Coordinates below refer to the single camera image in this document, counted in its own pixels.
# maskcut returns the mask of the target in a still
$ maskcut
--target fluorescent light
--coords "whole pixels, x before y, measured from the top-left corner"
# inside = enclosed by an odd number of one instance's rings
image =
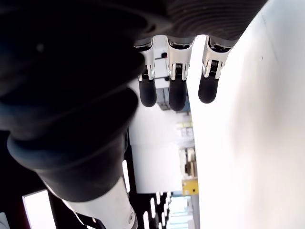
[[[126,190],[127,193],[130,192],[130,184],[129,184],[129,176],[128,176],[128,169],[127,169],[127,161],[123,160],[123,173],[124,173],[124,179],[125,179],[125,184],[126,184]]]
[[[175,229],[175,228],[188,228],[189,227],[188,223],[170,224],[170,225],[171,225],[171,229]]]
[[[31,229],[56,229],[47,190],[22,198]]]
[[[144,221],[144,229],[149,229],[149,221],[148,221],[148,212],[144,212],[143,214],[143,221]]]
[[[156,208],[154,206],[154,198],[151,198],[151,210],[152,210],[152,218],[156,217]]]
[[[166,199],[165,199],[165,204],[166,204],[166,208],[168,209],[169,208],[169,203],[170,202],[170,199],[167,197]]]
[[[167,207],[166,207],[166,204],[164,204],[164,216],[167,216]]]
[[[165,226],[165,216],[164,216],[164,212],[162,212],[162,226]]]
[[[159,192],[157,192],[156,193],[156,197],[157,197],[157,205],[159,205],[160,204],[160,193]]]

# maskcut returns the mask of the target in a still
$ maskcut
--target robotic hand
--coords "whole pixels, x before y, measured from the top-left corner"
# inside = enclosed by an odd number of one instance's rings
[[[154,105],[153,37],[167,36],[170,106],[180,110],[194,38],[208,35],[198,94],[210,103],[231,48],[265,2],[1,2],[0,129],[10,131],[10,154],[100,228],[137,228],[122,179],[138,104],[127,86],[138,76],[142,103]]]
[[[169,104],[174,111],[181,111],[185,106],[186,79],[194,40],[195,37],[166,37],[170,77]],[[226,59],[236,42],[213,39],[207,36],[204,44],[202,76],[198,90],[199,99],[203,103],[209,104],[215,99],[221,69],[224,67]],[[138,77],[140,99],[144,106],[151,107],[157,100],[154,83],[153,38],[142,39],[136,43],[135,48],[145,58],[144,72]]]

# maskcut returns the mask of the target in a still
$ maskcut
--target white surface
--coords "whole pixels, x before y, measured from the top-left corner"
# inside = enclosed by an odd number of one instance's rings
[[[107,229],[131,229],[134,225],[134,211],[122,177],[109,192],[97,199],[81,203],[63,202],[77,213],[99,219]]]
[[[305,1],[272,0],[222,70],[216,100],[198,99],[204,37],[188,88],[201,228],[305,228]]]
[[[47,190],[23,196],[31,229],[56,229]]]
[[[137,193],[182,189],[178,146],[175,143],[133,145],[132,157]]]
[[[130,87],[139,95],[137,80]],[[139,102],[129,126],[137,193],[182,190],[177,117],[157,104],[147,108]]]

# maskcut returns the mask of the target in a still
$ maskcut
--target metal screw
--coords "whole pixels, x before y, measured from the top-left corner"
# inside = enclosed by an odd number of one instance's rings
[[[131,224],[131,223],[132,223],[132,220],[133,220],[133,212],[132,212],[131,215],[129,216],[129,221],[128,221],[128,223]]]

